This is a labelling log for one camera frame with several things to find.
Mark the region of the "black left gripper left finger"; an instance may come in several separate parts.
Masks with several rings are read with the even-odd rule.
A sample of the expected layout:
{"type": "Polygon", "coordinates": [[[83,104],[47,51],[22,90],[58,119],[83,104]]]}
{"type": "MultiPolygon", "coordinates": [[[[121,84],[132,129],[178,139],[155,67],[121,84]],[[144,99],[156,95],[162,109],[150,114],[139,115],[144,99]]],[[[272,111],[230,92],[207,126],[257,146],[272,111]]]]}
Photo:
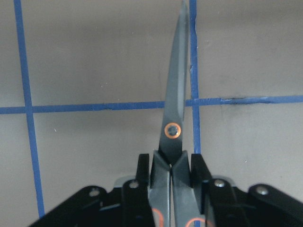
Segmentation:
{"type": "Polygon", "coordinates": [[[134,179],[107,192],[86,186],[32,224],[34,227],[153,227],[148,201],[149,154],[140,154],[134,179]]]}

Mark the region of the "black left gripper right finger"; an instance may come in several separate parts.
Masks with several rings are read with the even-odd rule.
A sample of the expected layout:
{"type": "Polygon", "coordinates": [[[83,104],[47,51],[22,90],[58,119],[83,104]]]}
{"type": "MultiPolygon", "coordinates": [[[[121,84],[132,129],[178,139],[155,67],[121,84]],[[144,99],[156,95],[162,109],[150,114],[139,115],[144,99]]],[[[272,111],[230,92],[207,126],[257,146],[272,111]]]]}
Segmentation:
{"type": "Polygon", "coordinates": [[[267,184],[247,192],[222,178],[214,178],[202,155],[191,156],[191,177],[207,227],[301,227],[303,204],[267,184]]]}

